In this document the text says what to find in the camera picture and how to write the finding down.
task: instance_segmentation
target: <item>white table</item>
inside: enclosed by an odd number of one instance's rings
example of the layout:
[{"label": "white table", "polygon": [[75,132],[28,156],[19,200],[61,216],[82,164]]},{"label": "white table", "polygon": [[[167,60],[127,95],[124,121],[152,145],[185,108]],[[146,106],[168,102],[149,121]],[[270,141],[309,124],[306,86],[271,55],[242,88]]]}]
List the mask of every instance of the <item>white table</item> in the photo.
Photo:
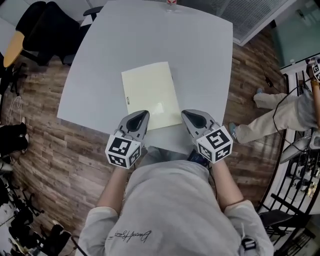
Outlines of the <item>white table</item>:
[{"label": "white table", "polygon": [[[128,114],[121,72],[169,62],[180,110],[208,112],[223,121],[231,74],[233,28],[226,20],[177,5],[108,1],[71,66],[57,117],[113,134]],[[150,130],[145,144],[188,154],[184,124]]]}]

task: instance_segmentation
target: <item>beige pants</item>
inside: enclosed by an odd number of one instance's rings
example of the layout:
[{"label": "beige pants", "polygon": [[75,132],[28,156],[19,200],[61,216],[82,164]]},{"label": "beige pants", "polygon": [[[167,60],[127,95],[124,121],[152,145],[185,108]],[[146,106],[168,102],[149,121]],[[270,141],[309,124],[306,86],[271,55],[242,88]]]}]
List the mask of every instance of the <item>beige pants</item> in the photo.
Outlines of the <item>beige pants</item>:
[{"label": "beige pants", "polygon": [[296,99],[297,96],[289,95],[278,107],[276,114],[274,109],[278,103],[286,96],[285,93],[279,94],[266,94],[259,93],[253,97],[258,108],[270,109],[270,111],[252,123],[245,125],[240,124],[235,129],[236,138],[239,143],[248,143],[255,140],[259,140],[264,136],[274,134],[278,130],[292,129],[295,131],[306,131],[308,128],[303,127],[298,121],[298,115],[296,110]]}]

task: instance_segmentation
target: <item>white wall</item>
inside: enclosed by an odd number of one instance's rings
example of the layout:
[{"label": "white wall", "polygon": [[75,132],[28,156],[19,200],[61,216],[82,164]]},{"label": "white wall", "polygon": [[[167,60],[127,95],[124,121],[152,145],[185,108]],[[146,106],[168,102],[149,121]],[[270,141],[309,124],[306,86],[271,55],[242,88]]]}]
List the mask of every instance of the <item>white wall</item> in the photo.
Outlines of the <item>white wall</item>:
[{"label": "white wall", "polygon": [[11,235],[9,233],[9,229],[6,225],[3,225],[0,227],[0,250],[1,253],[3,253],[4,251],[6,253],[9,253],[12,245],[9,242],[9,238],[11,238]]},{"label": "white wall", "polygon": [[16,27],[0,18],[0,53],[5,55],[7,47],[14,35]]},{"label": "white wall", "polygon": [[[28,7],[38,0],[5,0],[0,6],[0,18],[16,26]],[[104,6],[108,0],[52,0],[71,18],[84,20],[84,12],[90,8]]]},{"label": "white wall", "polygon": [[[16,26],[28,9],[38,0],[5,0],[0,5],[0,53],[5,54],[15,33]],[[71,18],[76,21],[84,20],[84,12],[90,8],[104,6],[108,0],[53,0]]]}]

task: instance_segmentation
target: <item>person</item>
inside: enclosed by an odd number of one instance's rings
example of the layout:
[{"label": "person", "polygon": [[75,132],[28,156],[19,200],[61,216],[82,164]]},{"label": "person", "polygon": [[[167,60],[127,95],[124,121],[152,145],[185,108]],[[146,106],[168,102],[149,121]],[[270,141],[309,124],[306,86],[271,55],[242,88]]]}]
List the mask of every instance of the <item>person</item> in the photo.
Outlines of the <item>person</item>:
[{"label": "person", "polygon": [[0,158],[15,151],[26,152],[29,145],[26,118],[22,118],[21,124],[4,125],[0,127]]},{"label": "person", "polygon": [[225,161],[211,165],[216,200],[209,171],[183,159],[149,147],[126,189],[128,170],[116,167],[87,215],[78,241],[83,252],[88,256],[234,256],[245,255],[241,243],[251,238],[256,243],[254,252],[273,255],[261,219],[252,203],[244,200]]},{"label": "person", "polygon": [[[274,134],[277,132],[277,129],[279,131],[292,129],[303,132],[310,128],[317,128],[318,125],[312,93],[305,89],[301,96],[291,94],[288,95],[288,97],[286,96],[287,94],[285,93],[263,93],[262,88],[258,88],[253,97],[257,108],[270,109],[272,111],[258,117],[248,125],[240,124],[236,126],[233,122],[229,123],[228,128],[230,134],[240,144],[244,144]],[[283,100],[283,102],[276,110],[281,100]]]}]

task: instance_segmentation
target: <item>printed logo on shirt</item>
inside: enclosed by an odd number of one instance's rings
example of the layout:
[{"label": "printed logo on shirt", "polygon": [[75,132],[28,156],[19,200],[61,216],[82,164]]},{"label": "printed logo on shirt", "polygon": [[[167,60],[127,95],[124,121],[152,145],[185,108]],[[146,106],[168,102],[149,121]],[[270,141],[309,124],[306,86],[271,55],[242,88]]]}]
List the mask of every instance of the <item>printed logo on shirt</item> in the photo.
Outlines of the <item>printed logo on shirt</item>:
[{"label": "printed logo on shirt", "polygon": [[149,237],[149,235],[152,233],[151,230],[145,232],[145,233],[139,233],[135,231],[125,230],[123,232],[119,232],[118,230],[114,233],[114,235],[110,235],[107,240],[113,240],[116,238],[121,238],[122,241],[128,243],[131,238],[140,238],[140,241],[145,243]]}]

